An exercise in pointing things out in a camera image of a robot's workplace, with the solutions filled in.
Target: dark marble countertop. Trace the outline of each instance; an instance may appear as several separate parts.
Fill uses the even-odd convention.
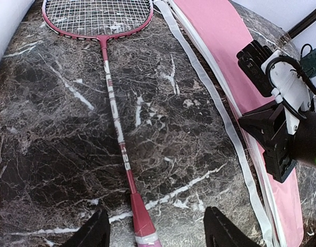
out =
[[[135,246],[100,46],[56,36],[41,4],[0,66],[0,246],[58,246],[99,206],[111,217],[110,246]],[[234,5],[255,39],[281,45],[281,29]],[[204,247],[207,206],[262,244],[223,121],[162,16],[109,42],[108,54],[136,184],[162,244]],[[314,232],[316,171],[299,166],[298,176],[305,228]]]

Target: racket shaft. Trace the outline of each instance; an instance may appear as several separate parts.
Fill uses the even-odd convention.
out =
[[[118,144],[119,144],[119,147],[120,147],[120,150],[121,150],[123,163],[125,165],[125,169],[126,169],[126,172],[127,172],[127,179],[128,179],[128,182],[129,182],[129,187],[130,187],[131,193],[134,194],[134,193],[137,192],[137,188],[136,188],[136,185],[135,185],[133,173],[132,173],[132,170],[131,170],[131,165],[129,163],[129,159],[128,159],[128,155],[127,155],[126,144],[125,144],[125,140],[124,140],[124,137],[123,137],[123,132],[122,132],[122,128],[121,128],[121,123],[120,123],[117,103],[116,103],[116,99],[115,99],[115,93],[114,93],[114,90],[113,90],[113,83],[112,83],[112,79],[111,79],[111,73],[110,73],[110,69],[109,69],[109,66],[108,66],[108,60],[107,59],[104,59],[104,70],[105,70],[105,79],[106,79],[108,97],[110,99],[110,106],[111,106],[111,111],[112,111],[112,116],[113,116],[113,122],[114,122],[114,125],[115,125],[117,137],[118,137]]]

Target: racket string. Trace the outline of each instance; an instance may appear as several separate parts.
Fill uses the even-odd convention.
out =
[[[149,0],[48,0],[46,14],[60,30],[81,36],[134,30],[149,17]]]

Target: badminton racket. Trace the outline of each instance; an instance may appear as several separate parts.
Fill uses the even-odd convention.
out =
[[[44,0],[43,19],[54,32],[78,40],[98,41],[118,143],[131,190],[135,240],[140,247],[161,247],[158,234],[139,195],[129,163],[107,57],[107,41],[136,34],[153,17],[151,0]]]

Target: gray surface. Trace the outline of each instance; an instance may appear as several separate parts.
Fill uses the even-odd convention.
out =
[[[80,227],[98,205],[125,216],[111,224],[111,246],[135,246],[99,44],[56,36],[40,7],[6,54],[33,48],[0,67],[0,246],[63,243],[72,233],[51,232]],[[253,35],[263,33],[257,26]],[[162,244],[204,246],[207,206],[261,242],[222,120],[163,18],[155,13],[139,35],[109,42],[108,53],[134,176]]]

